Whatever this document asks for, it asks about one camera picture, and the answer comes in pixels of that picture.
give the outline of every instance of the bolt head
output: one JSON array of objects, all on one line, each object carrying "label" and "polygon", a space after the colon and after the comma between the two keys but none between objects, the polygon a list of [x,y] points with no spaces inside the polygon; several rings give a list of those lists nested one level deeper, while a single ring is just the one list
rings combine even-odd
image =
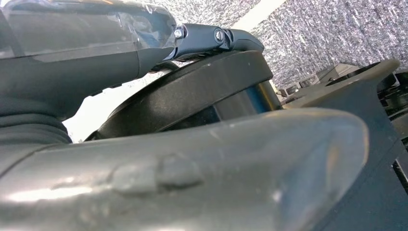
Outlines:
[{"label": "bolt head", "polygon": [[224,40],[224,33],[220,30],[216,31],[216,40],[222,42]]},{"label": "bolt head", "polygon": [[176,38],[181,38],[183,37],[183,32],[180,29],[177,29],[174,31],[174,35],[176,36]]}]

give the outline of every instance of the plastic wrap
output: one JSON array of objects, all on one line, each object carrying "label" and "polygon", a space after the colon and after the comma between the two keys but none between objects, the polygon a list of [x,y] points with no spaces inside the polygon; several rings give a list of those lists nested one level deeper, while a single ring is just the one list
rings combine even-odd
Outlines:
[{"label": "plastic wrap", "polygon": [[178,24],[163,7],[118,0],[2,0],[0,7],[0,59],[58,61],[176,46]]}]

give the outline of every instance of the gray plastic part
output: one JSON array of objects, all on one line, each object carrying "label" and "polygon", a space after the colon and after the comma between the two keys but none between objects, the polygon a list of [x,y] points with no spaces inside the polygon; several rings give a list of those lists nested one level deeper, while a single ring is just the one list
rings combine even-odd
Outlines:
[{"label": "gray plastic part", "polygon": [[0,7],[0,115],[65,120],[84,98],[143,77],[180,43],[162,7],[12,0]]},{"label": "gray plastic part", "polygon": [[0,229],[302,231],[354,182],[367,132],[348,113],[300,109],[42,146],[0,178]]},{"label": "gray plastic part", "polygon": [[386,60],[343,82],[316,89],[284,105],[285,108],[322,107],[350,112],[362,118],[370,131],[370,154],[366,166],[349,192],[314,231],[404,231],[408,227],[407,194],[392,164],[407,155],[377,96],[377,86],[399,67]]}]

